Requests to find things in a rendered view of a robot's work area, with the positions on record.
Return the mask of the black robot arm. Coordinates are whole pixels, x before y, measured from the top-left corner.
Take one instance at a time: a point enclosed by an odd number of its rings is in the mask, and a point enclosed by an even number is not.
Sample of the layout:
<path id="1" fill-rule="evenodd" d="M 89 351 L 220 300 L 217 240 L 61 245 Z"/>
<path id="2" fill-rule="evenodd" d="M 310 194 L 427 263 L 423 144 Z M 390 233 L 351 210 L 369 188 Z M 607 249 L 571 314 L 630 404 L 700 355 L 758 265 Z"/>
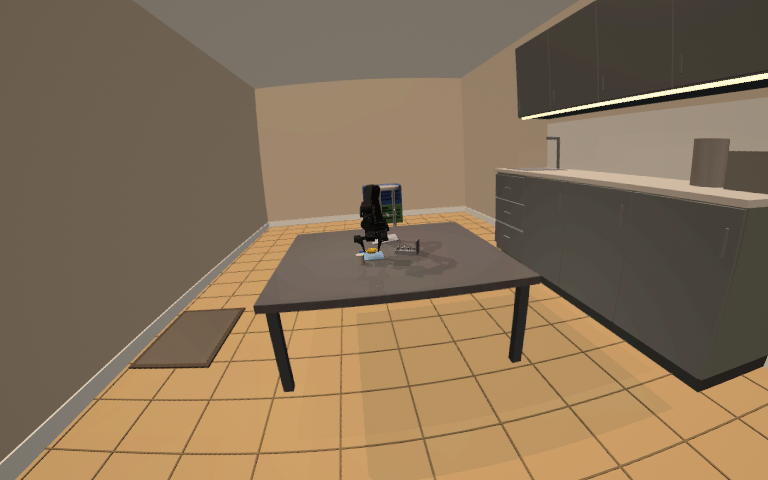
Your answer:
<path id="1" fill-rule="evenodd" d="M 360 217 L 363 217 L 361 221 L 361 228 L 366 230 L 366 241 L 375 242 L 375 239 L 379 239 L 380 233 L 386 233 L 389 231 L 389 226 L 386 220 L 382 217 L 380 203 L 379 203 L 379 185 L 365 186 L 365 198 L 361 202 Z M 362 214 L 363 213 L 363 214 Z M 374 221 L 374 214 L 376 220 Z M 375 230 L 368 231 L 371 226 L 375 225 Z"/>

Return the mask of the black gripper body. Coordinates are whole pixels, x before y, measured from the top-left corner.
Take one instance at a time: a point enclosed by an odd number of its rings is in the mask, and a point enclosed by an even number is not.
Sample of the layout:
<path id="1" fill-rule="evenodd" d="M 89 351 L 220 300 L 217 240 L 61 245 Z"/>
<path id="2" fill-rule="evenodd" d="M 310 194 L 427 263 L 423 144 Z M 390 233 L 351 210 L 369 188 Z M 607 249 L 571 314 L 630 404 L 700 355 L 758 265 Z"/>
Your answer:
<path id="1" fill-rule="evenodd" d="M 370 229 L 368 229 L 368 231 L 373 231 L 373 229 L 375 230 L 375 225 L 371 226 Z M 366 240 L 366 230 L 365 230 L 365 236 L 363 236 L 363 237 L 361 237 L 361 235 L 355 235 L 354 236 L 354 243 L 360 243 L 363 240 Z M 379 240 L 388 240 L 387 234 L 386 233 L 380 233 Z"/>

